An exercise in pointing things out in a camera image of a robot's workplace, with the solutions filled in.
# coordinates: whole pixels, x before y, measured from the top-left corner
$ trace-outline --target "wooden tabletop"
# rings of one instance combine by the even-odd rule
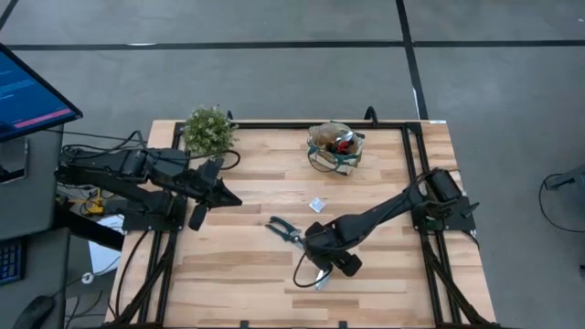
[[[149,145],[169,147],[175,124],[155,121]],[[447,125],[421,125],[431,168],[456,169]],[[409,183],[400,132],[361,133],[366,135],[362,161],[352,175],[342,176],[319,173],[310,166],[307,131],[236,131],[239,142],[234,149],[241,153],[241,163],[221,174],[244,204],[213,209],[198,232],[187,228],[179,233],[165,326],[233,327],[241,320],[250,321],[253,327],[337,327],[339,321],[348,321],[349,327],[434,326],[420,238],[410,214],[380,225],[352,249],[363,261],[362,269],[352,278],[334,270],[320,292],[293,284],[302,252],[263,226],[270,216],[279,216],[305,230],[315,221],[326,223],[344,214],[361,213],[400,193]],[[414,141],[412,137],[420,173]],[[461,183],[456,171],[452,175]],[[308,206],[315,197],[325,202],[321,214]],[[189,214],[193,206],[191,200]],[[131,233],[124,241],[114,288],[140,235]],[[152,236],[148,234],[129,266],[122,308],[144,282]],[[445,238],[455,282],[479,313],[494,321],[477,247],[460,232],[445,232]],[[306,260],[298,281],[312,282],[317,272]],[[151,320],[158,287],[151,299]],[[440,294],[444,318],[449,321],[441,283]]]

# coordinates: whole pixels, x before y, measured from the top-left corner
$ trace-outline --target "gray floor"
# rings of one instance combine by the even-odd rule
[[[0,8],[7,0],[0,0]],[[422,40],[585,38],[582,1],[407,0]],[[401,39],[393,1],[20,0],[0,31],[7,44]],[[19,52],[85,112],[71,131],[147,133],[219,103],[237,118],[417,118],[402,48]],[[544,176],[585,163],[585,48],[417,48],[431,119],[447,120],[476,220],[501,324],[582,328],[585,236],[552,228],[538,210]],[[68,137],[66,142],[102,141]],[[544,195],[551,218],[585,229],[582,191]],[[74,239],[72,278],[90,269]],[[82,293],[79,310],[109,293]],[[75,302],[69,299],[69,309]],[[95,313],[105,310],[102,302]],[[96,324],[79,320],[75,325]]]

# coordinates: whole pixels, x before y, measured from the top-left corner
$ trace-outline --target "computer mouse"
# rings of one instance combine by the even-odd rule
[[[12,329],[40,329],[55,306],[53,297],[38,296],[16,319]]]

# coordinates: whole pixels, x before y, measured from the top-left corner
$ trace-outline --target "keyboard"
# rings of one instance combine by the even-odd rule
[[[0,285],[25,277],[25,242],[23,239],[0,241]]]

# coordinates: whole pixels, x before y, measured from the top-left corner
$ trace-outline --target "black power cord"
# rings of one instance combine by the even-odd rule
[[[106,316],[105,313],[101,313],[101,314],[83,314],[83,315],[75,315],[75,316],[71,316],[69,319],[79,319],[79,318],[84,318],[84,317],[91,317],[91,316]]]
[[[116,317],[116,312],[113,310],[113,307],[110,304],[110,300],[108,300],[108,310],[110,310],[110,312],[112,312],[112,316],[115,318]]]
[[[130,252],[130,255],[128,256],[128,260],[124,264],[124,268],[122,270],[122,275],[120,276],[120,281],[118,282],[118,292],[116,293],[116,304],[115,304],[116,312],[114,313],[114,316],[120,316],[120,293],[122,292],[122,284],[124,282],[124,277],[126,276],[126,272],[128,271],[128,265],[132,261],[134,254],[138,250],[138,246],[140,246],[140,243],[143,241],[144,237],[146,237],[146,234],[148,234],[148,232],[149,231],[147,231],[147,230],[145,232],[143,232],[143,235],[141,235],[140,238],[138,239],[138,241],[136,241],[136,244],[134,244],[134,247],[132,248],[132,251]]]
[[[90,307],[88,307],[87,310],[85,310],[85,311],[83,311],[83,312],[81,312],[81,313],[79,313],[79,314],[77,314],[75,316],[77,317],[77,316],[80,316],[80,315],[84,315],[84,314],[89,313],[91,310],[93,310],[93,308],[96,307],[98,305],[98,303],[100,303],[100,300],[101,300],[102,295],[103,295],[103,291],[100,291],[100,294],[98,294],[98,298],[95,300],[95,302]]]
[[[552,225],[555,228],[558,228],[560,230],[564,230],[567,232],[572,232],[572,233],[585,233],[585,230],[563,228],[562,226],[556,224],[555,222],[550,220],[550,218],[548,218],[547,213],[545,212],[545,209],[542,206],[542,191],[544,190],[544,188],[547,184],[547,181],[549,180],[549,178],[556,177],[559,175],[561,175],[561,174],[551,174],[551,175],[546,176],[545,179],[542,180],[542,183],[540,184],[540,189],[538,189],[538,205],[540,206],[540,212],[542,213],[542,216],[547,220],[547,222],[550,223],[550,225]]]
[[[299,272],[299,269],[301,268],[301,264],[303,263],[304,258],[307,256],[307,253],[304,252],[303,255],[301,256],[301,259],[299,260],[299,263],[296,264],[296,268],[294,269],[294,274],[292,275],[292,282],[294,283],[295,286],[299,287],[299,288],[310,288],[313,287],[315,285],[317,285],[317,283],[327,279],[329,277],[329,274],[331,274],[331,271],[327,272],[322,278],[320,278],[317,281],[314,281],[312,283],[308,283],[308,284],[301,284],[296,280],[296,275]]]
[[[73,307],[73,312],[71,312],[71,315],[69,316],[69,319],[67,320],[67,324],[65,324],[65,329],[69,329],[69,325],[71,324],[71,320],[73,320],[73,316],[75,315],[75,311],[77,311],[77,308],[80,307],[80,301],[81,301],[81,296],[79,296],[77,298],[77,301],[75,302],[75,307]]]
[[[471,232],[471,231],[467,231],[467,230],[462,230],[462,233],[466,236],[469,237],[469,239],[471,239],[473,241],[473,243],[475,243],[475,245],[477,245],[477,249],[479,250],[479,241],[477,240],[477,238],[475,237],[475,235]]]
[[[91,145],[87,145],[87,144],[68,144],[68,145],[64,145],[62,147],[62,152],[65,154],[68,154],[69,156],[71,156],[74,159],[91,159],[94,157],[98,157],[98,156],[102,156],[105,154],[110,154],[112,152],[115,151],[120,151],[120,150],[144,150],[146,151],[149,155],[151,155],[153,158],[157,159],[157,160],[163,160],[163,161],[167,161],[167,162],[174,162],[174,161],[181,161],[181,160],[195,160],[195,159],[201,159],[201,158],[205,158],[205,157],[210,157],[210,156],[214,156],[214,155],[219,155],[219,154],[234,154],[237,156],[237,160],[234,164],[227,166],[227,167],[223,167],[220,170],[229,170],[234,168],[236,165],[239,164],[239,161],[241,160],[241,155],[233,150],[226,150],[226,151],[218,151],[218,152],[213,152],[213,153],[209,153],[209,154],[199,154],[199,155],[193,155],[193,156],[189,156],[186,159],[185,158],[169,158],[169,157],[163,157],[160,156],[158,154],[152,153],[148,151],[148,147],[146,146],[146,142],[144,141],[144,138],[142,136],[142,133],[140,131],[133,131],[128,137],[126,138],[120,138],[120,137],[112,137],[112,136],[103,136],[103,135],[96,135],[96,134],[86,134],[86,133],[71,133],[71,134],[78,134],[78,135],[85,135],[85,136],[91,136],[91,137],[96,137],[96,138],[107,138],[107,139],[113,139],[113,140],[121,140],[122,142],[113,146],[112,148],[102,148],[102,147],[96,147],[96,146],[91,146]],[[127,143],[129,142],[137,142],[137,145],[134,146],[126,146]],[[97,151],[101,151],[98,152],[96,154],[86,154],[86,155],[80,155],[80,154],[74,154],[70,151],[71,148],[87,148],[87,149],[91,149],[91,150],[97,150]]]
[[[118,261],[119,259],[120,259],[120,256],[116,257],[116,259],[115,259],[115,260],[113,260],[113,262],[111,262],[111,263],[110,263],[110,265],[106,266],[106,267],[105,267],[103,270],[101,270],[101,271],[97,271],[97,272],[93,273],[93,275],[100,275],[100,274],[103,274],[103,273],[105,273],[105,272],[106,272],[107,270],[109,270],[109,269],[110,269],[110,267],[111,267],[113,264],[115,264],[115,263],[116,263],[116,261]],[[67,289],[67,287],[69,287],[71,284],[77,283],[77,282],[81,281],[82,279],[83,279],[83,276],[81,276],[81,277],[79,277],[79,278],[77,278],[77,279],[75,279],[75,280],[73,280],[73,281],[71,281],[71,282],[69,282],[69,283],[65,284],[65,285],[63,286],[63,288],[61,288],[61,289],[57,290],[55,293],[53,293],[53,294],[51,295],[51,298],[54,298],[55,296],[57,296],[57,295],[58,295],[58,294],[60,294],[61,292],[64,292],[64,291]]]

